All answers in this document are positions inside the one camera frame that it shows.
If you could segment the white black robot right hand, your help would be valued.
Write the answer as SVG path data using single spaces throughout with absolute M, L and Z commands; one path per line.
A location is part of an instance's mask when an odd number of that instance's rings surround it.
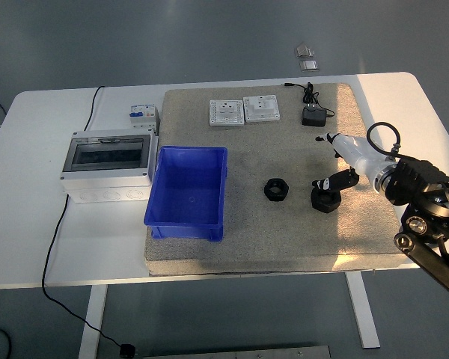
M 354 137 L 340 133 L 326 133 L 315 138 L 331 144 L 335 155 L 342 158 L 350 167 L 322 180 L 313 181 L 313 186 L 323 191 L 340 191 L 357 184 L 354 177 L 365 176 L 371 188 L 384 190 L 384 181 L 396 167 L 395 158 L 373 146 L 368 138 Z

